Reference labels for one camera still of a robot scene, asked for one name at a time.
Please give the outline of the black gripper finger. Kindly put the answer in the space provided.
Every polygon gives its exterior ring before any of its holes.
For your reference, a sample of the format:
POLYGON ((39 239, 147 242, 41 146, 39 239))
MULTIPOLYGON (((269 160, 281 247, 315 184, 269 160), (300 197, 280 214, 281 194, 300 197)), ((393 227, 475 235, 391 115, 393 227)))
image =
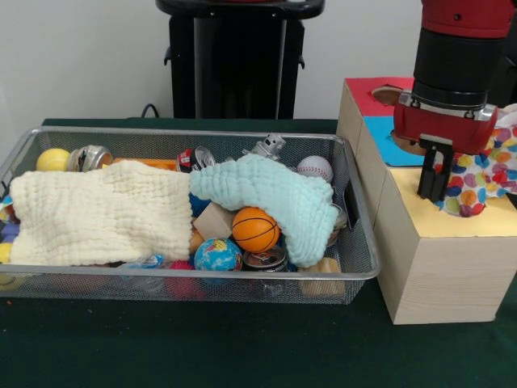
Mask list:
POLYGON ((442 201, 448 186, 455 152, 449 144, 439 144, 438 150, 443 156, 442 169, 438 174, 438 201, 442 201))
POLYGON ((421 139, 419 145, 426 151, 418 186, 418 194, 423 199, 439 201, 440 186, 436 183, 435 157, 437 149, 435 143, 421 139))

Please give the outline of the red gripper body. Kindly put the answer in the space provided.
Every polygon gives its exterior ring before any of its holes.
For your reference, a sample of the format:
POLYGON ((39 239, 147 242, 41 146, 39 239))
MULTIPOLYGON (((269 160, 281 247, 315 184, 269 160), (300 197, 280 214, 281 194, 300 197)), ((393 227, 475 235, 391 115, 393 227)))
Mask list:
POLYGON ((486 104, 480 109, 440 108, 402 92, 394 104, 394 136, 412 148, 448 146, 461 154, 478 154, 494 131, 498 108, 486 104))

